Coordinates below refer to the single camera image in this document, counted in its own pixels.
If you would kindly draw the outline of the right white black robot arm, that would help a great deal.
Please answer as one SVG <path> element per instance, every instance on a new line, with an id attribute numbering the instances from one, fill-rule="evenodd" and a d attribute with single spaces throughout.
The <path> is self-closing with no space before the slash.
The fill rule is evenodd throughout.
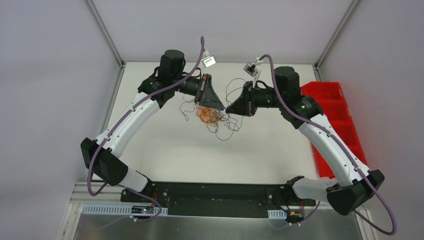
<path id="1" fill-rule="evenodd" d="M 278 108 L 283 118 L 312 143 L 335 176 L 333 181 L 296 176 L 284 184 L 284 200 L 290 205 L 303 199 L 322 201 L 343 216 L 350 214 L 373 197 L 373 190 L 385 179 L 383 173 L 370 170 L 355 156 L 315 99 L 301 94 L 300 77 L 293 67 L 277 67 L 273 75 L 277 89 L 248 81 L 226 113 L 252 117 L 259 108 Z"/>

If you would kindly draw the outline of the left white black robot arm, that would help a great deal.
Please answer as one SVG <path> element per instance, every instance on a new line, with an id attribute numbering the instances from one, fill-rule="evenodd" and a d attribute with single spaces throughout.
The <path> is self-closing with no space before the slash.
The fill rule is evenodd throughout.
<path id="1" fill-rule="evenodd" d="M 166 50 L 159 66 L 141 83 L 120 117 L 95 139 L 85 138 L 81 142 L 82 157 L 90 175 L 100 177 L 108 185 L 132 189 L 134 197 L 140 202 L 152 198 L 149 178 L 119 159 L 135 133 L 176 92 L 192 96 L 194 103 L 201 107 L 219 111 L 225 108 L 213 90 L 212 76 L 207 73 L 193 76 L 199 66 L 196 64 L 192 71 L 185 72 L 185 65 L 183 52 Z"/>

